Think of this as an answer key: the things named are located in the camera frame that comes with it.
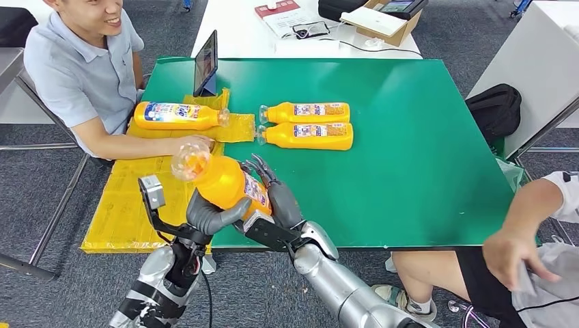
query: black shorts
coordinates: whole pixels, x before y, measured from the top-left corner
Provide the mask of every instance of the black shorts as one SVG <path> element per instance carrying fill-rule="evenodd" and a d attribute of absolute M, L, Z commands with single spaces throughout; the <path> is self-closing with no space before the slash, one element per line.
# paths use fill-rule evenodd
<path fill-rule="evenodd" d="M 511 292 L 488 271 L 482 247 L 460 248 L 456 257 L 475 310 L 500 320 L 500 328 L 525 328 L 513 307 Z"/>

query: man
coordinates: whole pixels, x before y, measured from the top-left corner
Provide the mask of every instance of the man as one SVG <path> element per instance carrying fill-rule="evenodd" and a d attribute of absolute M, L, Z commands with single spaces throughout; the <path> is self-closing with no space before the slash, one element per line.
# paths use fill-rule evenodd
<path fill-rule="evenodd" d="M 172 155 L 200 136 L 143 139 L 125 135 L 143 90 L 142 39 L 122 0 L 44 0 L 55 12 L 27 39 L 24 63 L 46 106 L 80 147 L 102 159 Z"/>
<path fill-rule="evenodd" d="M 499 319 L 501 327 L 577 327 L 579 248 L 564 243 L 536 247 L 539 224 L 549 216 L 579 223 L 577 175 L 554 172 L 526 184 L 513 198 L 503 227 L 483 247 L 394 252 L 406 291 L 373 288 L 389 303 L 430 321 L 436 316 L 432 288 L 437 286 Z"/>

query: backpack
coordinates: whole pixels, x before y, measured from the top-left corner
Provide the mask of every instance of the backpack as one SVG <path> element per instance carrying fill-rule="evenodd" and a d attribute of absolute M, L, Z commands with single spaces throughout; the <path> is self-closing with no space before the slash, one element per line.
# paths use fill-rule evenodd
<path fill-rule="evenodd" d="M 513 134 L 521 122 L 521 94 L 499 84 L 465 100 L 488 144 Z"/>
<path fill-rule="evenodd" d="M 38 25 L 24 8 L 0 7 L 0 47 L 24 48 L 28 33 Z"/>
<path fill-rule="evenodd" d="M 317 12 L 321 17 L 339 22 L 343 12 L 353 12 L 366 2 L 367 0 L 320 0 Z"/>

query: bottle label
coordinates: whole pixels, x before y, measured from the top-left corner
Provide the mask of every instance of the bottle label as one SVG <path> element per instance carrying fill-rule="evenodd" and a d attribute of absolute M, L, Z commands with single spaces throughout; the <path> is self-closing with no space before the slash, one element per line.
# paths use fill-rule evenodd
<path fill-rule="evenodd" d="M 145 108 L 145 120 L 155 122 L 172 122 L 176 120 L 195 121 L 199 117 L 199 105 L 171 104 L 167 102 L 149 102 Z"/>
<path fill-rule="evenodd" d="M 258 201 L 262 206 L 268 207 L 269 199 L 261 187 L 262 184 L 246 172 L 243 174 L 245 175 L 245 188 L 243 190 L 245 194 Z"/>
<path fill-rule="evenodd" d="M 294 115 L 340 115 L 344 108 L 339 102 L 328 104 L 297 104 L 294 105 Z"/>
<path fill-rule="evenodd" d="M 346 133 L 344 123 L 296 124 L 294 126 L 294 136 L 296 137 L 332 137 L 346 135 Z"/>

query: light blue polo shirt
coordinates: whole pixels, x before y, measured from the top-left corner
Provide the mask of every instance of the light blue polo shirt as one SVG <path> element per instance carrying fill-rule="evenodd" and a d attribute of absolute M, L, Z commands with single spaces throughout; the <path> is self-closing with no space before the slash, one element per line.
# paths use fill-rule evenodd
<path fill-rule="evenodd" d="M 99 117 L 109 134 L 126 130 L 128 116 L 141 95 L 135 87 L 132 53 L 143 50 L 144 43 L 124 10 L 121 22 L 121 33 L 107 37 L 108 50 L 80 39 L 56 12 L 28 36 L 26 71 L 44 104 L 69 128 Z"/>

